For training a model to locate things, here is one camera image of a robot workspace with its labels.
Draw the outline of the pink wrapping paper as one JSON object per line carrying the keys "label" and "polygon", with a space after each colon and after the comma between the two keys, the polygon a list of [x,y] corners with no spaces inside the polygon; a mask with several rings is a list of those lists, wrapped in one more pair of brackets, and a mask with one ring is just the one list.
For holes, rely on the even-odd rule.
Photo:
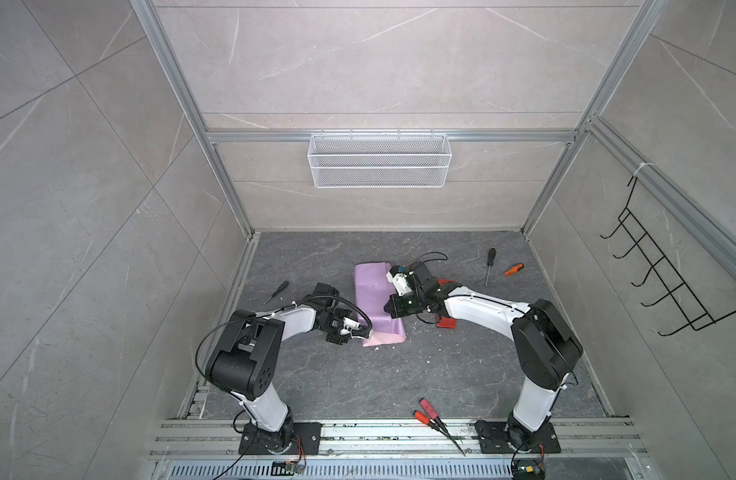
{"label": "pink wrapping paper", "polygon": [[384,311],[390,297],[396,293],[388,279],[391,265],[386,262],[358,264],[353,270],[356,305],[372,322],[372,331],[363,347],[379,347],[403,343],[407,334],[400,318],[392,318]]}

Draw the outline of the red tape dispenser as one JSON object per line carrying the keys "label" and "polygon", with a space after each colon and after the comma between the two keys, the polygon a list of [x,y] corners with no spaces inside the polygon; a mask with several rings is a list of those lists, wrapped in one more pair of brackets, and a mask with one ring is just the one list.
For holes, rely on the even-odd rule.
{"label": "red tape dispenser", "polygon": [[451,280],[439,279],[438,288],[434,297],[437,301],[436,310],[436,326],[444,329],[454,329],[456,327],[456,319],[453,318],[445,306],[445,301],[449,298],[451,292],[460,287],[460,284]]}

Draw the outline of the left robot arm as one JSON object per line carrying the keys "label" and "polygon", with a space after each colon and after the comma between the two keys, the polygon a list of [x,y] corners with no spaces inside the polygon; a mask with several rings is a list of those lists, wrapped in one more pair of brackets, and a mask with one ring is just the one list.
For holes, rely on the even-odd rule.
{"label": "left robot arm", "polygon": [[371,333],[370,321],[338,303],[325,296],[270,312],[237,310],[216,328],[220,336],[207,359],[195,361],[203,379],[235,398],[249,414],[249,439],[271,453],[284,452],[295,437],[291,409],[273,386],[282,343],[316,330],[336,344]]}

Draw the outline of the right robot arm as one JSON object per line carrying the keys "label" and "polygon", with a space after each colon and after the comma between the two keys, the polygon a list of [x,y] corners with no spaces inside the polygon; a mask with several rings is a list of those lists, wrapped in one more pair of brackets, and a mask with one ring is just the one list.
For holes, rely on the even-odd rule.
{"label": "right robot arm", "polygon": [[551,302],[510,302],[447,282],[426,293],[395,293],[384,311],[393,318],[426,311],[475,323],[511,340],[525,379],[505,436],[517,451],[539,445],[540,436],[549,431],[556,399],[583,355],[577,336]]}

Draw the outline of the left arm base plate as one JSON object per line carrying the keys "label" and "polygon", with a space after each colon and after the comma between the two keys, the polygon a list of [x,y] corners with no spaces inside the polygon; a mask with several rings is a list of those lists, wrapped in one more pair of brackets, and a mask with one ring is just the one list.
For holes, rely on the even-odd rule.
{"label": "left arm base plate", "polygon": [[245,455],[297,455],[299,449],[306,456],[319,451],[322,424],[317,422],[285,423],[278,432],[269,432],[249,422],[241,435],[239,453]]}

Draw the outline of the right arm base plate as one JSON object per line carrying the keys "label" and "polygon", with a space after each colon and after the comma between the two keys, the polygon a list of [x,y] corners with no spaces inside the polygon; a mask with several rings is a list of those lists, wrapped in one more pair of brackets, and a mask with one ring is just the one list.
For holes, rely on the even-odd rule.
{"label": "right arm base plate", "polygon": [[512,417],[507,421],[477,420],[474,427],[483,454],[561,452],[557,434],[549,420],[545,420],[535,432],[529,431]]}

